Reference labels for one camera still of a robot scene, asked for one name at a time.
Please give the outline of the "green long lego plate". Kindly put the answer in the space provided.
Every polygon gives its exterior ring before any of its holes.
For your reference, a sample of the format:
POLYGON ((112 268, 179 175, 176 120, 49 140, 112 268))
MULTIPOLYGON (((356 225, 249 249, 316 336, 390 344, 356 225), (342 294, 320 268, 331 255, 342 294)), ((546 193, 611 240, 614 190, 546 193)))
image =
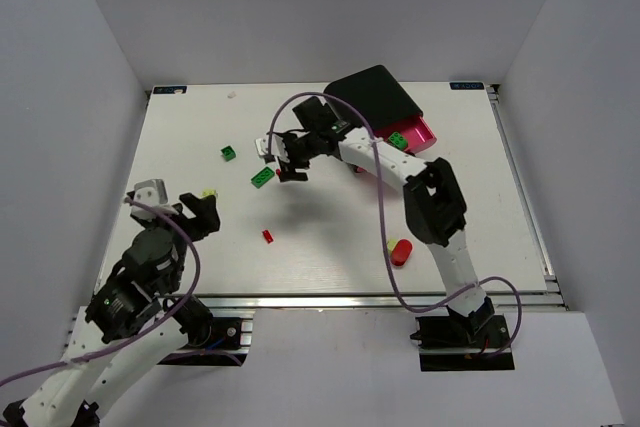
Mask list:
POLYGON ((275 171, 273 169, 271 169, 270 167, 266 166, 263 169, 261 169, 259 172, 257 172, 250 179, 250 182, 255 188, 260 189, 267 182, 272 180, 275 176, 276 176, 275 171))

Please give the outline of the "green square lego brick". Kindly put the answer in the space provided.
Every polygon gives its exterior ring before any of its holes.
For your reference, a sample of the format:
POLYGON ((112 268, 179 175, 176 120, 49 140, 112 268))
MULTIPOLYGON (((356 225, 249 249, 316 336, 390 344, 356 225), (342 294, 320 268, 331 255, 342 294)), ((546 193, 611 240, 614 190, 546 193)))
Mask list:
POLYGON ((237 157, 237 154, 233 147, 228 145, 221 149, 221 156, 225 162, 230 162, 237 157))

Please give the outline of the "pink drawer with black knob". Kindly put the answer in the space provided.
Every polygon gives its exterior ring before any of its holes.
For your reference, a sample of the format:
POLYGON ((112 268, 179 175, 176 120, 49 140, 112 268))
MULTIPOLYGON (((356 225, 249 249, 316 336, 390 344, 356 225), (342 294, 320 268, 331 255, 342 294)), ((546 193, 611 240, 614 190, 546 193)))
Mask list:
POLYGON ((402 152, 409 155, 415 156, 437 141, 422 114, 387 115, 375 120, 369 119, 369 124, 375 136, 389 145, 391 144, 387 141, 388 137, 393 132, 401 133, 409 142, 409 147, 402 152))

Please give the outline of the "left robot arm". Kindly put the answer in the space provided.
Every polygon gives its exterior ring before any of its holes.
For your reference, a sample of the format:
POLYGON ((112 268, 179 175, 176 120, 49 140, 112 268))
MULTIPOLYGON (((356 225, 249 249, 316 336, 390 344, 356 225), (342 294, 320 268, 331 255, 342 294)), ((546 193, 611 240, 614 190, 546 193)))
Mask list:
POLYGON ((174 351, 205 347, 214 318, 187 292, 173 303, 185 257, 220 228, 217 197, 180 195, 170 205, 151 187, 125 197, 141 226, 77 321, 63 357, 29 397, 9 403, 4 426, 98 426, 115 402, 174 351))

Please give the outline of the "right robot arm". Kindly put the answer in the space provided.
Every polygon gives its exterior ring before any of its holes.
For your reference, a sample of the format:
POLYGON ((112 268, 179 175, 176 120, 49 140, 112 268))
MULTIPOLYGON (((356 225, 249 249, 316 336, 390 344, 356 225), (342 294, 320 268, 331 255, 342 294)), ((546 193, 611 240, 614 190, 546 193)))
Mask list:
POLYGON ((380 187, 398 191, 404 202, 406 225, 425 244, 446 292, 443 306, 451 321, 468 337, 477 335, 494 315, 482 288, 466 242, 467 205, 448 161, 426 161, 403 152, 374 134, 365 116, 354 110, 353 120, 332 107, 346 101, 329 94, 303 92, 291 97, 299 131, 269 129, 257 139, 265 162, 276 162, 283 182, 304 181, 311 159, 326 155, 373 174, 380 187))

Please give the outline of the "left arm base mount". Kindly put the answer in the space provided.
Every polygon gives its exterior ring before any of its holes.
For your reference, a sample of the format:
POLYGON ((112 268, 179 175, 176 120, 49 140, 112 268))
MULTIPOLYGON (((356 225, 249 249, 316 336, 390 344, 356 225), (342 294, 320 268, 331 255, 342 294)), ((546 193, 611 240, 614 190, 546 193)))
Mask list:
POLYGON ((242 317, 211 312, 191 296, 172 318, 187 343, 159 362, 166 366, 241 367, 247 357, 248 330, 242 317))

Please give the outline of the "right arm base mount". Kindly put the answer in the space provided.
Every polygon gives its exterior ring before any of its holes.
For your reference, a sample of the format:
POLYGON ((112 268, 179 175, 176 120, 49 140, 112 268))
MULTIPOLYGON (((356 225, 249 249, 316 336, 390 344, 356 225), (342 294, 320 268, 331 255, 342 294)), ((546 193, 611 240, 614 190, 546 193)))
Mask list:
POLYGON ((450 314, 433 309, 415 312, 416 331, 410 340, 417 346, 422 372, 499 372, 515 369, 513 346, 520 334, 523 313, 510 328, 504 314, 494 314, 470 334, 450 314))

